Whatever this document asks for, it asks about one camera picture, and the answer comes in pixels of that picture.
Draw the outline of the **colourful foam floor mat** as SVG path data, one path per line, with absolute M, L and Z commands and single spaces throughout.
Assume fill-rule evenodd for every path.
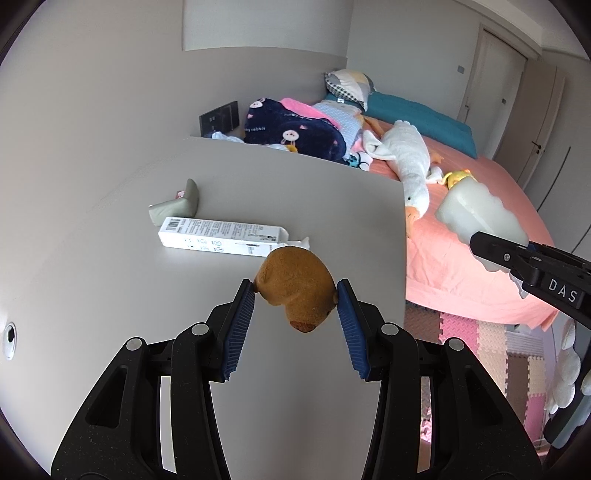
M 542 338 L 510 326 L 442 313 L 409 302 L 405 328 L 438 344 L 463 340 L 505 395 L 536 446 L 543 444 L 547 369 Z

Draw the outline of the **white plush on chair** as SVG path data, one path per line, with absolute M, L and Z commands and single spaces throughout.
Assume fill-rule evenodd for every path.
M 568 407 L 575 397 L 575 382 L 581 370 L 581 358 L 574 350 L 575 340 L 575 322 L 569 319 L 563 329 L 554 377 L 547 393 L 546 410 L 550 415 Z

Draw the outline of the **teal long pillow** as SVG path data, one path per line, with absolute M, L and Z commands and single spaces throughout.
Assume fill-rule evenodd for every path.
M 365 114 L 394 124 L 397 120 L 409 121 L 423 136 L 432 138 L 473 159 L 478 158 L 471 128 L 426 105 L 405 98 L 374 92 L 369 97 Z

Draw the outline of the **grey green wedge sponge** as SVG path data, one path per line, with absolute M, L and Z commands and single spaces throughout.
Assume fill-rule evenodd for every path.
M 167 217 L 192 218 L 197 213 L 199 190 L 195 181 L 188 178 L 185 187 L 176 192 L 175 198 L 148 206 L 152 224 L 160 227 Z

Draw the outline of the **yellow chick plush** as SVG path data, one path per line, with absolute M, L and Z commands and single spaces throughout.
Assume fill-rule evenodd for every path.
M 438 183 L 445 186 L 448 190 L 451 190 L 457 183 L 465 178 L 474 179 L 474 176 L 469 169 L 450 171 L 444 174 Z

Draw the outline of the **light blue knit blanket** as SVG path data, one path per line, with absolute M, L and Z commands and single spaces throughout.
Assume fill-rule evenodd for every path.
M 353 144 L 356 143 L 362 131 L 363 118 L 359 107 L 338 101 L 322 100 L 314 105 L 319 112 L 324 113 L 329 119 L 338 124 L 338 129 L 346 143 L 346 152 L 351 153 Z

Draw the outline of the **white goose plush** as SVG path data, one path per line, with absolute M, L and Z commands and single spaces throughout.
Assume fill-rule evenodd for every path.
M 363 149 L 373 159 L 387 162 L 403 185 L 406 232 L 410 235 L 415 222 L 429 209 L 428 184 L 442 178 L 441 169 L 432 173 L 431 167 L 443 157 L 432 152 L 417 127 L 406 120 L 396 120 L 388 131 L 379 127 L 374 122 L 372 128 L 363 131 Z

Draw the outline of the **brown bear plush toy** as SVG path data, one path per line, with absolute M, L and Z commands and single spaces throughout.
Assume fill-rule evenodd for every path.
M 325 264 L 311 251 L 280 247 L 266 257 L 253 287 L 271 306 L 283 306 L 287 323 L 311 333 L 338 304 L 335 281 Z

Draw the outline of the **black wall switch panel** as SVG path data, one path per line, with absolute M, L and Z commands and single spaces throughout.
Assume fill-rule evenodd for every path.
M 232 101 L 217 107 L 198 118 L 201 137 L 211 137 L 214 133 L 228 134 L 240 124 L 238 102 Z

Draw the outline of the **white paper carton box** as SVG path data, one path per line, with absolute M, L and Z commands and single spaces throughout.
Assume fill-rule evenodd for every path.
M 180 217 L 167 217 L 158 237 L 167 248 L 260 258 L 281 247 L 310 248 L 310 239 L 290 240 L 280 226 Z

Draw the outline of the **pink sheet bed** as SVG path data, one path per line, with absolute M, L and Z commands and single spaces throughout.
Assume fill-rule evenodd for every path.
M 529 198 L 501 166 L 430 140 L 402 120 L 367 118 L 362 144 L 372 172 L 402 190 L 407 300 L 485 322 L 549 328 L 556 308 L 522 294 L 507 268 L 469 247 L 477 232 L 521 245 L 552 242 Z

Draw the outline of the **patchwork checkered pillow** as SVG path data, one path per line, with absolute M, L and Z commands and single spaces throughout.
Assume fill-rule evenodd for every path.
M 369 107 L 369 98 L 375 92 L 374 82 L 363 72 L 349 69 L 325 72 L 325 88 L 343 101 L 358 105 L 363 111 Z

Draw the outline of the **navy cartoon blanket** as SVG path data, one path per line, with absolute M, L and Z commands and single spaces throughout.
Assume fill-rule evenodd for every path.
M 252 102 L 243 131 L 245 143 L 280 145 L 329 161 L 342 162 L 348 152 L 344 137 L 331 121 L 301 116 L 270 98 Z

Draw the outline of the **pink blanket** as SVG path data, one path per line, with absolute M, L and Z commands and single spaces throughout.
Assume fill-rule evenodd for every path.
M 338 130 L 341 128 L 339 122 L 335 121 L 335 119 L 332 119 L 332 117 L 329 117 L 329 115 L 322 113 L 322 111 L 319 111 L 317 108 L 312 107 L 311 105 L 297 101 L 296 99 L 283 98 L 280 100 L 280 104 L 283 105 L 283 107 L 287 110 L 290 110 L 301 117 L 307 117 L 310 119 L 324 119 L 330 122 L 332 126 Z

